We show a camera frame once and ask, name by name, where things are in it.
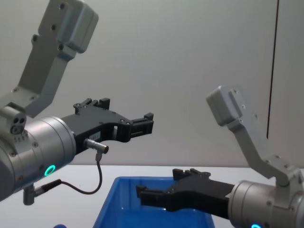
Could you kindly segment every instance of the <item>blue container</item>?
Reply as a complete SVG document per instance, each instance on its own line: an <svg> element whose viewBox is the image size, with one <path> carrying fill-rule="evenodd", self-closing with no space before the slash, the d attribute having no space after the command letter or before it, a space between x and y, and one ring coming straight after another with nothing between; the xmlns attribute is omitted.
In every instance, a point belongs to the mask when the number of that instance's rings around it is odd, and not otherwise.
<svg viewBox="0 0 304 228"><path fill-rule="evenodd" d="M168 212L162 208L142 206L136 185L167 189L173 178L116 178L98 215L94 228L214 228L210 214L193 209Z"/></svg>

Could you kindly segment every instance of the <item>white table surface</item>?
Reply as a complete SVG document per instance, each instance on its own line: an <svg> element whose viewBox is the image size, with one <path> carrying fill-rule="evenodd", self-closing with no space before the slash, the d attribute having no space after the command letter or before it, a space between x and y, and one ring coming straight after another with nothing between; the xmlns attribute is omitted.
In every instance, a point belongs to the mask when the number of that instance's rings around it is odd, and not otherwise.
<svg viewBox="0 0 304 228"><path fill-rule="evenodd" d="M102 166L103 184L95 195L83 195L67 186L57 188L35 198L32 206L22 203L22 191L0 202L1 228L53 228L64 224L67 228L93 227L104 200L116 177L120 176L172 176L172 169L190 167L160 166ZM211 179L236 184L241 180L274 184L248 168L194 167L211 173ZM35 184L36 187L61 179L83 190L93 190L98 184L96 166L70 165L58 170ZM231 228L226 219L213 216L216 228Z"/></svg>

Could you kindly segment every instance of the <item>robotic arm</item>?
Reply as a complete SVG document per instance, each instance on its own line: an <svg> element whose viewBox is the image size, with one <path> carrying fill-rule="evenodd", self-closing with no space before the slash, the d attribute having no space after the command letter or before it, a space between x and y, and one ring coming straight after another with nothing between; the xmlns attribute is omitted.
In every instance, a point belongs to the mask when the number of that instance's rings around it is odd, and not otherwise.
<svg viewBox="0 0 304 228"><path fill-rule="evenodd" d="M142 204L169 211L194 208L229 219L238 228L304 227L303 175L270 151L240 89L220 86L207 102L217 123L235 135L249 166L268 179L275 177L276 185L242 181L233 186L210 180L207 172L173 170L176 183L165 191L137 186Z"/></svg>
<svg viewBox="0 0 304 228"><path fill-rule="evenodd" d="M0 99L0 201L24 189L24 203L30 205L43 193L33 183L75 155L95 149L99 164L108 151L100 142L152 133L153 114L129 120L109 110L108 98L75 104L75 114L62 119L27 124L27 115L33 118L52 103L67 63L86 51L97 21L80 0L50 0L18 86Z"/></svg>

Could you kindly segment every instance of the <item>gray wall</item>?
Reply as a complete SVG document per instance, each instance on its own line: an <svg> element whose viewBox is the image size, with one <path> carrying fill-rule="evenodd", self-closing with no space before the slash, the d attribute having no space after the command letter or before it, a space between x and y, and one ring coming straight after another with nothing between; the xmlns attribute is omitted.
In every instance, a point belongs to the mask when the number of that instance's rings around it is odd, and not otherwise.
<svg viewBox="0 0 304 228"><path fill-rule="evenodd" d="M291 163L304 166L304 1L280 0L269 141Z"/></svg>
<svg viewBox="0 0 304 228"><path fill-rule="evenodd" d="M18 82L46 0L0 8L0 95ZM106 142L104 164L245 166L233 135L206 104L240 84L266 132L277 0L88 0L100 16L87 52L69 63L53 104L63 117L87 97L128 118L154 112L153 135ZM93 151L74 163L94 164Z"/></svg>

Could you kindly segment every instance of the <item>glowing indicator light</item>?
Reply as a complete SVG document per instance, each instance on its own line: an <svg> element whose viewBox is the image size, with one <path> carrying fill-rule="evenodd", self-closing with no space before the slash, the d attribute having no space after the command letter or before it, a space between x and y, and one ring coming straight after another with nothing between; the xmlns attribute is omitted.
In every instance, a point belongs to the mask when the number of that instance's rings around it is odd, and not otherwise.
<svg viewBox="0 0 304 228"><path fill-rule="evenodd" d="M47 170L45 171L44 175L45 176L48 176L50 174L52 174L56 169L56 166L55 165L50 165Z"/></svg>
<svg viewBox="0 0 304 228"><path fill-rule="evenodd" d="M251 226L251 228L262 228L260 225L258 225L258 224L253 224L252 226Z"/></svg>

